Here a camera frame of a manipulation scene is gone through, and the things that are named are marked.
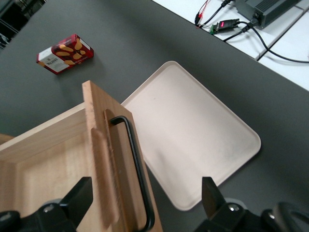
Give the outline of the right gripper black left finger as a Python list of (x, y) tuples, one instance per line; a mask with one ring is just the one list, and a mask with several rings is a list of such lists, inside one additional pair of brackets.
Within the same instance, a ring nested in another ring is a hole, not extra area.
[(58, 203), (21, 219), (23, 232), (75, 232), (93, 202), (91, 177), (82, 177)]

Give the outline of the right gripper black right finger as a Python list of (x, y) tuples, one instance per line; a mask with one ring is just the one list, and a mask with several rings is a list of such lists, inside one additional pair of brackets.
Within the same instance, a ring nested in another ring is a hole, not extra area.
[(202, 178), (202, 204), (207, 218), (196, 232), (261, 232), (260, 217), (238, 203), (227, 202), (211, 177)]

